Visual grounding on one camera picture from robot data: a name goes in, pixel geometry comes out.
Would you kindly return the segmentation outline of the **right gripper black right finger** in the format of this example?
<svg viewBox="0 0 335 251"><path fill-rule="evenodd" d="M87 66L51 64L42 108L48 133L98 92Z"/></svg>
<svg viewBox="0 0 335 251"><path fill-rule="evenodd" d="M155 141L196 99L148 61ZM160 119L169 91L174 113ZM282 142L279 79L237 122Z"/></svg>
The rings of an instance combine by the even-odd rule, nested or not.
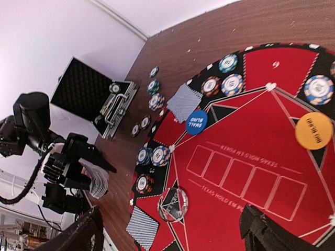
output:
<svg viewBox="0 0 335 251"><path fill-rule="evenodd" d="M334 234L319 246L288 232L255 206L244 207L239 220L246 250L334 250Z"/></svg>

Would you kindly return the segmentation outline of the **blue playing card deck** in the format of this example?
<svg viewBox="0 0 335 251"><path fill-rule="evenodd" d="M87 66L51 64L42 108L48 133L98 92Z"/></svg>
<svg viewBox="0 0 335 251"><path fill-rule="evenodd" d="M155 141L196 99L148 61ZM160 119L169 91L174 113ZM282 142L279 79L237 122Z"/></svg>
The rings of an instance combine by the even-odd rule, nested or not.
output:
<svg viewBox="0 0 335 251"><path fill-rule="evenodd" d="M79 163L86 169L91 177L90 195L96 199L104 196L108 190L108 172L83 158L79 159Z"/></svg>

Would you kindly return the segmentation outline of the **card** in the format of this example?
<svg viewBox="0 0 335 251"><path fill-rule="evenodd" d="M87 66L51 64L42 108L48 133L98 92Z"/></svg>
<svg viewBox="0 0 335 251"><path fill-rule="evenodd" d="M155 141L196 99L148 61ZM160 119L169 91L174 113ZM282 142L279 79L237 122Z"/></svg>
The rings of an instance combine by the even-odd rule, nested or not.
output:
<svg viewBox="0 0 335 251"><path fill-rule="evenodd" d="M201 103L203 94L182 84L175 95L167 102L167 108L171 111L177 122L185 122Z"/></svg>
<svg viewBox="0 0 335 251"><path fill-rule="evenodd" d="M150 250L159 229L159 222L134 206L126 227L128 234L145 250Z"/></svg>

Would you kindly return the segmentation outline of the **green chips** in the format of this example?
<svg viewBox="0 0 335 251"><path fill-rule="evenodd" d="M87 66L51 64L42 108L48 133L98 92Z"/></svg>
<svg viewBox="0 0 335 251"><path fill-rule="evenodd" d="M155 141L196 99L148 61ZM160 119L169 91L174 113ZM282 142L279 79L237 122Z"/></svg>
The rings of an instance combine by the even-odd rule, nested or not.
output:
<svg viewBox="0 0 335 251"><path fill-rule="evenodd" d="M219 61L218 68L222 73L229 73L236 68L237 64L238 57L235 54L228 54Z"/></svg>
<svg viewBox="0 0 335 251"><path fill-rule="evenodd" d="M149 165L151 163L153 149L142 147L137 154L137 162L139 165Z"/></svg>

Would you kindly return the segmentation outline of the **red black chip stack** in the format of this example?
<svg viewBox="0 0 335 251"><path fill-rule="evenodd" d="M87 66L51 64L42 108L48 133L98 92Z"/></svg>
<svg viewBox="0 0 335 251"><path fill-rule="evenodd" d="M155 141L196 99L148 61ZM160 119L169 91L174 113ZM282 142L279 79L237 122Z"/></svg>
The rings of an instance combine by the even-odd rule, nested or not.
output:
<svg viewBox="0 0 335 251"><path fill-rule="evenodd" d="M141 126L139 123L136 123L131 129L131 136L136 137L141 131Z"/></svg>

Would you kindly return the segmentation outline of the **red black chips seat three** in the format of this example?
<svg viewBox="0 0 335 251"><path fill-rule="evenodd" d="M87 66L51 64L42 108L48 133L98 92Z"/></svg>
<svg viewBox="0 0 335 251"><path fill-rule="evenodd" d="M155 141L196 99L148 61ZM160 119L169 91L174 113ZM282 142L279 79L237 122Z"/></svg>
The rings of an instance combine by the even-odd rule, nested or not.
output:
<svg viewBox="0 0 335 251"><path fill-rule="evenodd" d="M141 174L136 180L135 188L139 194L151 193L154 188L154 179L149 174Z"/></svg>

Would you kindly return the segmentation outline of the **single red black chip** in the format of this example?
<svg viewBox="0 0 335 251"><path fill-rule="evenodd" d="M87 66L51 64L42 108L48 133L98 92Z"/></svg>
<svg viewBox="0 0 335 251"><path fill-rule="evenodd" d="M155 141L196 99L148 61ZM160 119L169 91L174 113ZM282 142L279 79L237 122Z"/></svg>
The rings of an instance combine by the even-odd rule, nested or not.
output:
<svg viewBox="0 0 335 251"><path fill-rule="evenodd" d="M144 116L141 120L140 127L142 130L146 130L151 123L151 117L149 115Z"/></svg>

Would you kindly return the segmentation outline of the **white chips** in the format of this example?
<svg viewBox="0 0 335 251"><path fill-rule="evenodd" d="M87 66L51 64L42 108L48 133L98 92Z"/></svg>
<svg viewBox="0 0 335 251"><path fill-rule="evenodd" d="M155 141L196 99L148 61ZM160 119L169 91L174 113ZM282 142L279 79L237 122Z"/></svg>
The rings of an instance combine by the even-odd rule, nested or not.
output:
<svg viewBox="0 0 335 251"><path fill-rule="evenodd" d="M157 146L153 152L151 157L151 163L154 166L166 166L169 162L169 159L171 157L171 151L168 147L160 145Z"/></svg>
<svg viewBox="0 0 335 251"><path fill-rule="evenodd" d="M243 77L240 74L231 74L221 84L221 91L226 97L235 96L242 92Z"/></svg>
<svg viewBox="0 0 335 251"><path fill-rule="evenodd" d="M316 106L330 102L334 93L333 81L324 75L315 75L304 84L304 94L307 101Z"/></svg>

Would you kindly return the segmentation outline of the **orange big blind button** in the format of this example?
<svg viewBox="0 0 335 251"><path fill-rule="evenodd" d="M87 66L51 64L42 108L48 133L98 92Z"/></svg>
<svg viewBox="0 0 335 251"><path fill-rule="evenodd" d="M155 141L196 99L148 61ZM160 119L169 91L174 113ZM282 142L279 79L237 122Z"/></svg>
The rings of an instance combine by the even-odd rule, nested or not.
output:
<svg viewBox="0 0 335 251"><path fill-rule="evenodd" d="M296 140L308 150L319 150L326 147L333 133L333 123L321 112L309 112L303 115L295 127Z"/></svg>

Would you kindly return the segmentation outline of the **green white chip stack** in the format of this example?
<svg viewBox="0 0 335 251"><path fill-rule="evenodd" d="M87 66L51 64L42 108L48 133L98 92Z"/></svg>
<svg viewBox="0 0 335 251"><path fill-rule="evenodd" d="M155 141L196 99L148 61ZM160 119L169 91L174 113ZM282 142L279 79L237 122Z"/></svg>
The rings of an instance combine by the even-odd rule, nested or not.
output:
<svg viewBox="0 0 335 251"><path fill-rule="evenodd" d="M150 95L155 95L160 89L160 82L157 79L152 80L147 86L147 92Z"/></svg>

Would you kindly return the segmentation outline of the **blue small blind button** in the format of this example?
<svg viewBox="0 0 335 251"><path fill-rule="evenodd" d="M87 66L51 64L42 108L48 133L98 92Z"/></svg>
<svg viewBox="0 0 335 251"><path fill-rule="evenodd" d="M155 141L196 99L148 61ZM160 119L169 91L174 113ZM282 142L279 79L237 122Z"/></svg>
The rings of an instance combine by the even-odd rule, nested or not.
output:
<svg viewBox="0 0 335 251"><path fill-rule="evenodd" d="M207 126L208 115L203 110L194 111L186 121L186 132L190 135L198 135Z"/></svg>

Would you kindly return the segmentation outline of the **red black chips seat five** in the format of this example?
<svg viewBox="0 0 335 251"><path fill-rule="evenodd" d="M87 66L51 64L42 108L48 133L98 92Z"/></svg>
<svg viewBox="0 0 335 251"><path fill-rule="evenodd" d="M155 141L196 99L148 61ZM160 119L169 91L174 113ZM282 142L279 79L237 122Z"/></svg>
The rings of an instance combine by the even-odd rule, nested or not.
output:
<svg viewBox="0 0 335 251"><path fill-rule="evenodd" d="M201 93L206 97L211 97L219 93L221 79L216 76L207 78L201 86Z"/></svg>

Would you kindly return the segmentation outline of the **red black chips seat seven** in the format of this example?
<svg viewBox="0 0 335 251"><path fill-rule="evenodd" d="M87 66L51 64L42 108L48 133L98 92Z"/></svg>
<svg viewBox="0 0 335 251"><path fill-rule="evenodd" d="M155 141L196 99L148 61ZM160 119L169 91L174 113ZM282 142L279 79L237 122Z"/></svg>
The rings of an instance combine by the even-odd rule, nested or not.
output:
<svg viewBox="0 0 335 251"><path fill-rule="evenodd" d="M329 68L330 75L332 78L335 78L335 61L333 61Z"/></svg>

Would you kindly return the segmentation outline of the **aluminium poker case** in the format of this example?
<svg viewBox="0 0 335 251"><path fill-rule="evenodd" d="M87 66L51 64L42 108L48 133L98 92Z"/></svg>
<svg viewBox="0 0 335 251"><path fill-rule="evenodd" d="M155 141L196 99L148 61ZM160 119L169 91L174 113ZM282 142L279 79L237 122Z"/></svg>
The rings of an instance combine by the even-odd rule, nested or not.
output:
<svg viewBox="0 0 335 251"><path fill-rule="evenodd" d="M112 83L119 84L121 90L115 94L106 116L95 125L94 120L101 115L104 102L113 94L109 91ZM102 139L111 141L137 91L138 86L134 82L111 79L72 57L59 77L51 103L91 122Z"/></svg>

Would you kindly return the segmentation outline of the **round red black poker mat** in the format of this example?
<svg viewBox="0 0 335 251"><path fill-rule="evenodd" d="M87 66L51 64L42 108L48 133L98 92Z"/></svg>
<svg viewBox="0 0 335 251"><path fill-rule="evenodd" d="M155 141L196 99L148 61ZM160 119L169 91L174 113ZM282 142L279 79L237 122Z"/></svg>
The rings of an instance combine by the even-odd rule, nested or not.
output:
<svg viewBox="0 0 335 251"><path fill-rule="evenodd" d="M218 64L228 54L236 68L222 73ZM255 206L282 228L319 246L334 234L334 139L319 150L303 148L295 137L299 119L321 112L334 121L334 98L310 104L305 82L315 75L332 81L334 51L316 44L268 43L224 53L192 77L196 91L209 77L243 77L242 92L226 97L203 96L198 110L208 115L198 135L186 132L167 108L160 111L145 147L171 151L166 166L139 165L130 193L134 206L159 222L150 250L246 250L239 220L247 205ZM151 193L139 194L141 174L154 179ZM181 188L188 197L184 223L168 223L158 213L163 192Z"/></svg>

